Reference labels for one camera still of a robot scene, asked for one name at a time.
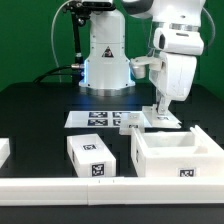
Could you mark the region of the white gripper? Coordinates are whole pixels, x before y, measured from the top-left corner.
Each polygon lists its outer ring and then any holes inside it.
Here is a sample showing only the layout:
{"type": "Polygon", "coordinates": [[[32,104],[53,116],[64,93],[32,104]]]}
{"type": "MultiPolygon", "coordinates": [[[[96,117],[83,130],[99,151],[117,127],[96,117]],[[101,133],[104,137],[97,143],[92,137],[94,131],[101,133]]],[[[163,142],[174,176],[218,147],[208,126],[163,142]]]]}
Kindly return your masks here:
{"type": "Polygon", "coordinates": [[[149,80],[156,87],[157,113],[165,115],[171,100],[184,101],[189,95],[197,59],[171,53],[160,53],[161,70],[149,72],[149,80]]]}

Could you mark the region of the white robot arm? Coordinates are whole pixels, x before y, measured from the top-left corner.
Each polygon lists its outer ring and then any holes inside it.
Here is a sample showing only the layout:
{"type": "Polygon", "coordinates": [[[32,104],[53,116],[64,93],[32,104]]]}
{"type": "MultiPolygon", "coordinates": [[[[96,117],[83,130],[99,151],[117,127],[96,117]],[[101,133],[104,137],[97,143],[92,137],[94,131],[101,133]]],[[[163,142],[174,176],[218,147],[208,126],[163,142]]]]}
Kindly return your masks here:
{"type": "Polygon", "coordinates": [[[97,93],[134,84],[128,77],[149,78],[156,87],[156,113],[190,92],[205,44],[200,34],[206,0],[81,0],[90,17],[90,54],[82,88],[97,93]]]}

